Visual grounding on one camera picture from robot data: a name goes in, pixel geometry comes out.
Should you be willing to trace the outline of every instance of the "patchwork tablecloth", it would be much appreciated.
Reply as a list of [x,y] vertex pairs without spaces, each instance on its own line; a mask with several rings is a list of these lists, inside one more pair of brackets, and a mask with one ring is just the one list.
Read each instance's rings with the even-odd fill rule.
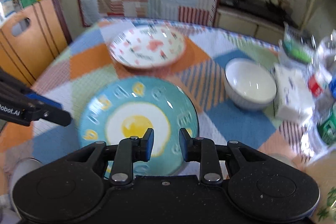
[[102,16],[145,17],[212,26],[217,0],[79,0],[84,26]]
[[[8,201],[6,179],[18,160],[34,157],[47,164],[80,148],[77,128],[90,98],[109,83],[134,75],[111,60],[106,44],[124,30],[149,23],[174,26],[187,37],[187,50],[181,60],[170,67],[142,73],[173,82],[185,91],[197,110],[200,136],[220,145],[238,140],[267,154],[285,155],[300,167],[303,129],[275,119],[272,105],[260,112],[238,109],[228,99],[223,84],[229,60],[244,57],[271,69],[278,62],[277,47],[194,24],[106,18],[78,37],[33,86],[36,92],[60,102],[72,114],[71,125],[62,127],[42,120],[32,122],[30,127],[8,123],[1,132],[0,167],[6,178],[0,182],[4,185],[0,187],[0,202]],[[226,175],[224,163],[221,166]],[[198,173],[199,164],[188,163],[179,174]]]

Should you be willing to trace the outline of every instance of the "wooden chair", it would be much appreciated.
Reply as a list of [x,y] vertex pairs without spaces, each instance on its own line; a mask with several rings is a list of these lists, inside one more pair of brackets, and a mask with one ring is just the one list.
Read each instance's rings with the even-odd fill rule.
[[[18,35],[13,27],[28,27]],[[72,41],[59,0],[42,0],[12,15],[0,28],[0,67],[31,86]]]

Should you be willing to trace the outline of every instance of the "white plate with pink pattern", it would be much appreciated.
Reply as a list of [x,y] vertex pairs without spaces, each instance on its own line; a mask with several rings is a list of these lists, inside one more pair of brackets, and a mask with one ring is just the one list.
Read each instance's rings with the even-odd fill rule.
[[150,69],[176,62],[185,48],[184,36],[176,29],[148,25],[121,33],[111,42],[109,50],[126,67]]

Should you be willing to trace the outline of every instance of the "white bowl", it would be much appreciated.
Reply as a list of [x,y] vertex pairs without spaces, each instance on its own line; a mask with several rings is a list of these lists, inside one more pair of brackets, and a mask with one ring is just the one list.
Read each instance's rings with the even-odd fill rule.
[[257,111],[270,105],[277,95],[271,74],[248,59],[233,59],[225,67],[224,86],[229,98],[239,107]]

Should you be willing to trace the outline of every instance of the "fried egg design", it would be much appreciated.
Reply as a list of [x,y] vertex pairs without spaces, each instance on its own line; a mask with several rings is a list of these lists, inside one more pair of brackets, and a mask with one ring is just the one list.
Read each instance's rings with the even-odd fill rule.
[[127,103],[108,118],[105,136],[109,145],[117,145],[130,136],[142,138],[148,128],[154,129],[152,157],[160,156],[170,138],[170,124],[161,109],[147,103]]

